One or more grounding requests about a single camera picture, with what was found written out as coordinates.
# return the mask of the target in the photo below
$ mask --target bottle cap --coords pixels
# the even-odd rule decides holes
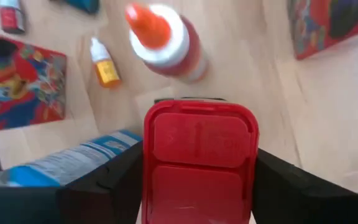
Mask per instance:
[[[15,9],[21,9],[19,0],[0,0],[0,6],[13,7]]]
[[[169,25],[170,37],[166,45],[158,49],[145,46],[138,35],[131,29],[129,39],[132,48],[147,64],[156,67],[171,67],[179,64],[190,49],[190,35],[182,17],[173,8],[164,4],[151,4],[149,9],[163,18]]]
[[[126,7],[126,19],[143,46],[160,49],[171,39],[171,27],[161,16],[148,7],[130,4]]]
[[[106,47],[95,37],[92,37],[91,55],[93,62],[111,59]]]

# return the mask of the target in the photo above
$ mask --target orange bottle cap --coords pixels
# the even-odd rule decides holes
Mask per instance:
[[[169,23],[149,8],[139,4],[126,7],[126,19],[143,46],[150,49],[164,47],[171,39]]]

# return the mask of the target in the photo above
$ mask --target dropper bottle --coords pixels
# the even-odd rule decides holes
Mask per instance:
[[[105,88],[114,88],[121,83],[114,62],[107,48],[95,37],[91,46],[92,61],[96,68],[100,85]]]

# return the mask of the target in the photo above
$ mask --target red label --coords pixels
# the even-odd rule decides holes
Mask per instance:
[[[16,10],[13,8],[1,8],[0,12],[2,27],[17,29]]]

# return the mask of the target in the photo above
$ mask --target red bottle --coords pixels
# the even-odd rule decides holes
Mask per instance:
[[[126,18],[132,47],[152,71],[184,82],[203,77],[208,61],[189,20],[161,4],[131,4]]]
[[[0,16],[3,31],[10,34],[23,34],[24,16],[19,0],[0,0]]]

